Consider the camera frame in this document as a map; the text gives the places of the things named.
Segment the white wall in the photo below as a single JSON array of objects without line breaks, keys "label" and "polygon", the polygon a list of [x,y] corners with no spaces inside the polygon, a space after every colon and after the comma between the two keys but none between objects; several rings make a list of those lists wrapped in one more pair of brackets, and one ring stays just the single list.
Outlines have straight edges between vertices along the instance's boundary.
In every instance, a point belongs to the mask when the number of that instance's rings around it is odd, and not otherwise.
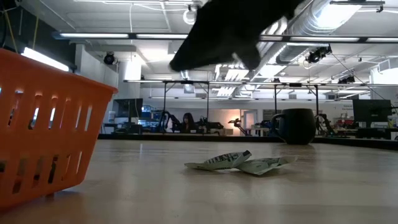
[{"label": "white wall", "polygon": [[118,86],[118,74],[89,54],[84,45],[76,46],[76,73],[109,86]]}]

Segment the ceiling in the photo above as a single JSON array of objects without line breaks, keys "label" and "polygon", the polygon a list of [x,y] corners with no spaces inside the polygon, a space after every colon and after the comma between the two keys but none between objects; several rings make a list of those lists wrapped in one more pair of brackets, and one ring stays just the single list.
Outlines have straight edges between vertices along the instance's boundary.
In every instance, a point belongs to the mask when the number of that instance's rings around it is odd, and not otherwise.
[{"label": "ceiling", "polygon": [[[385,0],[384,10],[398,11],[398,1]],[[191,25],[183,20],[186,6],[164,5],[164,9],[173,11],[159,11],[160,5],[148,5],[152,9],[129,4],[104,4],[102,2],[76,2],[74,0],[40,0],[39,16],[46,23],[64,32],[174,32],[187,33]],[[24,1],[23,6],[35,13],[36,1]],[[375,7],[363,7],[361,10],[375,10]],[[357,12],[354,16],[338,28],[333,35],[398,35],[398,14],[390,12]],[[168,55],[170,41],[159,40],[101,40],[92,41],[91,44],[100,45],[135,45],[147,67],[143,74],[147,79],[151,77],[167,77],[178,79],[179,74],[169,70],[168,64],[172,55]],[[332,44],[333,53],[347,67],[354,68],[357,76],[364,81],[369,79],[369,68],[385,60],[386,55],[398,55],[398,45],[367,45],[367,44]],[[206,67],[203,71],[192,74],[192,79],[206,79],[208,71],[214,67]],[[305,68],[288,66],[281,77],[281,81],[317,82],[330,79],[331,76],[345,71],[345,67],[333,56],[327,56],[321,63]]]}]

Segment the fluorescent light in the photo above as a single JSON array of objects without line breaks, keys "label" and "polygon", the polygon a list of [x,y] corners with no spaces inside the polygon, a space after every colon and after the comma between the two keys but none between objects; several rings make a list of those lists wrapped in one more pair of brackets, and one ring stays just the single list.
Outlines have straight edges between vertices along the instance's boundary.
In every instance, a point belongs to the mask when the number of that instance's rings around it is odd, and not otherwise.
[{"label": "fluorescent light", "polygon": [[347,98],[352,97],[352,96],[362,95],[362,94],[369,93],[369,92],[370,92],[370,91],[362,91],[362,92],[360,92],[360,93],[355,93],[355,94],[351,94],[351,95],[348,95],[348,96],[340,97],[340,99],[347,99]]},{"label": "fluorescent light", "polygon": [[366,40],[367,42],[398,42],[398,38],[391,37],[372,37]]},{"label": "fluorescent light", "polygon": [[248,85],[281,85],[281,83],[256,83],[256,82],[252,82],[252,83],[248,83]]},{"label": "fluorescent light", "polygon": [[184,40],[188,34],[137,34],[137,39],[179,39]]},{"label": "fluorescent light", "polygon": [[272,41],[281,41],[281,40],[282,40],[282,37],[278,37],[278,36],[276,36],[276,37],[266,36],[266,35],[261,35],[260,36],[260,41],[270,41],[270,42],[272,42]]},{"label": "fluorescent light", "polygon": [[66,71],[66,72],[69,71],[69,67],[67,67],[66,65],[64,65],[52,58],[49,58],[43,54],[40,54],[37,51],[34,51],[30,48],[25,47],[24,53],[22,53],[21,55],[28,57],[30,59],[36,60],[38,62],[42,62],[44,64],[53,66],[57,69],[60,69],[60,70]]},{"label": "fluorescent light", "polygon": [[291,41],[357,42],[359,37],[291,37]]},{"label": "fluorescent light", "polygon": [[160,4],[161,2],[164,2],[166,4],[193,4],[197,1],[191,1],[191,0],[178,0],[178,1],[139,1],[139,0],[74,0],[75,2],[102,2],[105,4]]},{"label": "fluorescent light", "polygon": [[329,47],[329,44],[325,43],[286,43],[288,46],[297,46],[297,47]]},{"label": "fluorescent light", "polygon": [[125,80],[125,82],[133,82],[133,83],[163,83],[160,80]]},{"label": "fluorescent light", "polygon": [[129,34],[84,34],[84,33],[61,33],[64,38],[87,38],[87,39],[128,39]]},{"label": "fluorescent light", "polygon": [[226,84],[226,85],[240,85],[243,84],[243,82],[209,82],[210,84]]}]

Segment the desk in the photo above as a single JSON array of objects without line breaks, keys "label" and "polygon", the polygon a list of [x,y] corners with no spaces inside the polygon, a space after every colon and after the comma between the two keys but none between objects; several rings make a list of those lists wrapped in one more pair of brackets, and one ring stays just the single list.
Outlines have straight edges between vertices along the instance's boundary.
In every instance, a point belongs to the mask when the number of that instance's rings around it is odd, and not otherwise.
[{"label": "desk", "polygon": [[250,135],[253,136],[252,131],[254,131],[255,135],[258,135],[259,137],[264,137],[268,135],[269,128],[250,128],[247,129]]},{"label": "desk", "polygon": [[381,138],[395,140],[398,128],[359,128],[357,138]]},{"label": "desk", "polygon": [[104,127],[104,133],[106,134],[106,130],[105,128],[113,128],[113,131],[116,130],[118,128],[118,124],[116,123],[103,123],[103,127]]},{"label": "desk", "polygon": [[[250,159],[298,161],[261,177],[184,166],[246,149]],[[365,147],[99,140],[82,184],[2,213],[0,223],[390,224],[397,168],[395,151]]]}]

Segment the woman with dark hair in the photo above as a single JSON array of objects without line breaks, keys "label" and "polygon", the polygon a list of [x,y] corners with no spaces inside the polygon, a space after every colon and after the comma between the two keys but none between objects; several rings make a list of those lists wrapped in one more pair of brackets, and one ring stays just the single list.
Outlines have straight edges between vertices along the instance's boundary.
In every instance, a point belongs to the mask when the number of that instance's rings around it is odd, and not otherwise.
[{"label": "woman with dark hair", "polygon": [[181,127],[181,133],[191,133],[191,131],[197,130],[196,124],[193,120],[192,114],[191,113],[186,113],[184,114],[184,117],[182,118],[182,127]]}]

